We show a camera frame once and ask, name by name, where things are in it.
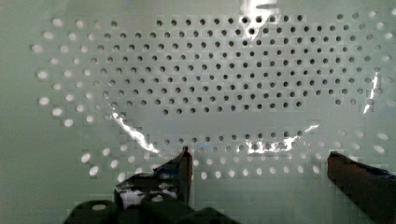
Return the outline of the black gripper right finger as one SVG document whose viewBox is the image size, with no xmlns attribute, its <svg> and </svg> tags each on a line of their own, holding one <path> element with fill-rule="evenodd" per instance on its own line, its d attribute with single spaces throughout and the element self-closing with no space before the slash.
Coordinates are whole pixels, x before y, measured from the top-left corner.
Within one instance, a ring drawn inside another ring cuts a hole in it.
<svg viewBox="0 0 396 224">
<path fill-rule="evenodd" d="M 395 224 L 396 179 L 387 170 L 332 151 L 327 177 L 375 224 Z"/>
</svg>

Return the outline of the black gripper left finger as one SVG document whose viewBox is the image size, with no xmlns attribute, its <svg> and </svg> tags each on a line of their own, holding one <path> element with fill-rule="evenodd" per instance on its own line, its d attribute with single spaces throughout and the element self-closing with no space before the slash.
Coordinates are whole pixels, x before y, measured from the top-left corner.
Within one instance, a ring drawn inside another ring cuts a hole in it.
<svg viewBox="0 0 396 224">
<path fill-rule="evenodd" d="M 184 146 L 172 160 L 121 181 L 114 189 L 115 204 L 126 209 L 141 204 L 150 194 L 166 194 L 188 203 L 191 194 L 192 155 Z"/>
</svg>

